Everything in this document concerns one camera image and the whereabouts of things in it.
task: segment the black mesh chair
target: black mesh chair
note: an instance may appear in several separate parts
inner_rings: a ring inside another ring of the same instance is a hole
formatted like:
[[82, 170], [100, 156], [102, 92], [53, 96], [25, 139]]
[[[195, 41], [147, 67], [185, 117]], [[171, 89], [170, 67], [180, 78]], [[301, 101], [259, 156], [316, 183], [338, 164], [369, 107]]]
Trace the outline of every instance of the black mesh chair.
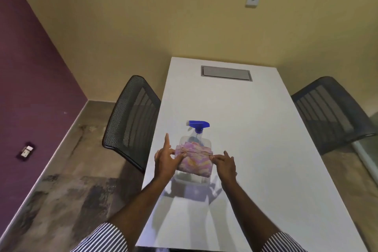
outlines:
[[111, 113], [102, 139], [112, 149], [145, 172], [159, 114], [160, 99], [140, 76], [132, 76]]
[[320, 155], [377, 131], [351, 95], [332, 77], [322, 77], [291, 96]]

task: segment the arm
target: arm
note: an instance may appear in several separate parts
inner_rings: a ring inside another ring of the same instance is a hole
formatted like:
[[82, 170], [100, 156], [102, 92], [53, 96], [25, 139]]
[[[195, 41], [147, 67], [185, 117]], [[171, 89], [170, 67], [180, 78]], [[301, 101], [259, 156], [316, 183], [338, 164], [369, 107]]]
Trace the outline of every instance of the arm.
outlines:
[[166, 134], [164, 146], [155, 154], [155, 176], [125, 207], [83, 239], [71, 252], [132, 251], [160, 194], [173, 177], [185, 154], [173, 159]]
[[305, 251], [288, 234], [281, 232], [240, 187], [234, 157], [224, 151], [224, 155], [210, 159], [217, 167], [223, 190], [253, 251]]
[[154, 179], [109, 220], [122, 232], [130, 251], [134, 249], [160, 194], [184, 158], [184, 154], [181, 154], [173, 159], [171, 154], [175, 154], [175, 150], [170, 148], [169, 136], [166, 134], [163, 148], [155, 154]]

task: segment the purple wall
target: purple wall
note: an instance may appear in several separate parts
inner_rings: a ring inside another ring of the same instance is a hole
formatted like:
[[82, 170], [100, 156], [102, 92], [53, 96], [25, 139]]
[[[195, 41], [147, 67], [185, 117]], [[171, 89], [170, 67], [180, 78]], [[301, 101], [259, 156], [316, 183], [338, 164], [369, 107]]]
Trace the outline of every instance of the purple wall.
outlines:
[[0, 235], [86, 101], [27, 1], [0, 0]]

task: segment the concrete floor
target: concrete floor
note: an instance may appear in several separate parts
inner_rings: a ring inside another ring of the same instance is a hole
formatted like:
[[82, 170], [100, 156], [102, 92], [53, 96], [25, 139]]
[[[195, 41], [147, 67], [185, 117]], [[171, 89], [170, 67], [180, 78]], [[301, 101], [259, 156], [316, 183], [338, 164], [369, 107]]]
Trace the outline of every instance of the concrete floor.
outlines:
[[[0, 251], [69, 251], [137, 193], [143, 175], [101, 145], [114, 103], [89, 101]], [[378, 252], [378, 187], [351, 148], [322, 157], [353, 221]]]

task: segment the hand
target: hand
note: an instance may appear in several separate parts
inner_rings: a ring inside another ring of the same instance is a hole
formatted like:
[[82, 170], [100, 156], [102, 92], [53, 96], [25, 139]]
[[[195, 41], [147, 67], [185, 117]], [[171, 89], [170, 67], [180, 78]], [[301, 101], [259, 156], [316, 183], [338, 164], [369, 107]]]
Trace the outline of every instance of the hand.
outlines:
[[229, 157], [227, 151], [224, 151], [224, 155], [216, 154], [210, 156], [210, 160], [217, 167], [218, 176], [222, 182], [222, 186], [224, 184], [228, 185], [236, 182], [237, 172], [233, 156]]
[[155, 154], [155, 178], [161, 179], [166, 183], [173, 177], [178, 165], [186, 156], [186, 154], [182, 153], [173, 159], [171, 154], [175, 154], [175, 150], [170, 148], [169, 135], [166, 134], [163, 148]]

